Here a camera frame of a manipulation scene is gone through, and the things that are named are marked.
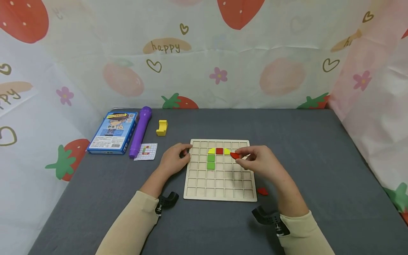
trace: purple pen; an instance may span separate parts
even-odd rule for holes
[[[144,133],[146,131],[147,124],[152,117],[152,109],[148,106],[143,107],[139,113],[139,122],[135,133],[133,135],[133,141],[130,146],[129,157],[135,158],[140,151],[140,146],[142,145]]]

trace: blue box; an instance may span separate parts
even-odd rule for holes
[[[137,112],[108,112],[87,151],[91,154],[125,154],[137,117]]]

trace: left hand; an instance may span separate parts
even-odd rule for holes
[[[169,177],[179,172],[187,163],[190,162],[190,153],[187,153],[187,149],[192,148],[191,144],[175,144],[170,147],[162,156],[160,165],[157,170]]]

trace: beige sleeve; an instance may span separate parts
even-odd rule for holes
[[[137,191],[112,224],[96,255],[137,255],[156,225],[155,208],[159,200]]]
[[[286,255],[334,255],[312,213],[290,218],[281,215],[282,222],[290,234],[279,237]]]

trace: yellow label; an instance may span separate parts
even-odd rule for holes
[[[106,118],[110,119],[110,118],[115,118],[115,117],[126,117],[127,113],[124,114],[112,114],[112,115],[108,115]]]

